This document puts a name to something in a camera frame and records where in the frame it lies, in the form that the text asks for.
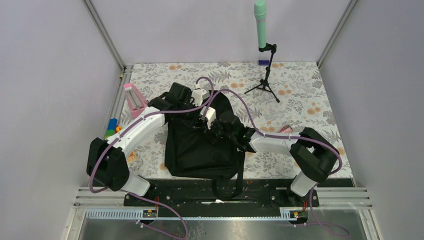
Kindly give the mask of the black student backpack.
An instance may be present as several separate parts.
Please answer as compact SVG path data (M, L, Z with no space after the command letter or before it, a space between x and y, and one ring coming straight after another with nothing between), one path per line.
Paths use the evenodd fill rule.
M213 92L210 107L216 116L225 111L233 111L229 99L221 92ZM204 133L206 123L194 114L172 116L167 122L168 131L165 144L164 164L174 177L209 179L215 197L224 199L217 193L217 184L235 180L235 191L230 198L242 192L245 152L236 148L228 139L212 144Z

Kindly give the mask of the pink tube container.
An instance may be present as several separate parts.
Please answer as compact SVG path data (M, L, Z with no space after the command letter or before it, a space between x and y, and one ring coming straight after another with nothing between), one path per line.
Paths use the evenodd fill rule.
M283 126L278 132L282 134L290 134L293 131L290 125Z

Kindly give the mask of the orange snack packet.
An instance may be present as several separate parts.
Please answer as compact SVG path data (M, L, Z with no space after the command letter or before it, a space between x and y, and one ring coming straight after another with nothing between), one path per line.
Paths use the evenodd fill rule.
M137 155L135 153L135 151L132 151L129 155L129 157L126 159L127 163L133 162L137 159Z

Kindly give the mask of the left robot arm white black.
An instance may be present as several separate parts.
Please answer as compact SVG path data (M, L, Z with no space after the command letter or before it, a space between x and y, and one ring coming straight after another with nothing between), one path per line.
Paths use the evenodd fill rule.
M86 172L93 194L107 189L135 194L144 206L152 204L155 192L149 181L129 170L127 158L145 138L166 124L175 115L195 117L207 105L212 90L195 84L194 89L174 82L169 91L151 99L129 125L106 139L95 138L89 146Z

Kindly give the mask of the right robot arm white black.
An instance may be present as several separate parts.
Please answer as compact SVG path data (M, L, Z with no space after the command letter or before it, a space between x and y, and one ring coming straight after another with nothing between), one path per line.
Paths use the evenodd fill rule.
M226 139L243 152L291 156L300 168L286 193L287 201L293 206L301 205L313 187L332 175L340 158L338 150L310 127L296 134L260 132L244 126L232 111L217 116L211 107L204 107L200 118L206 122L205 132L213 143Z

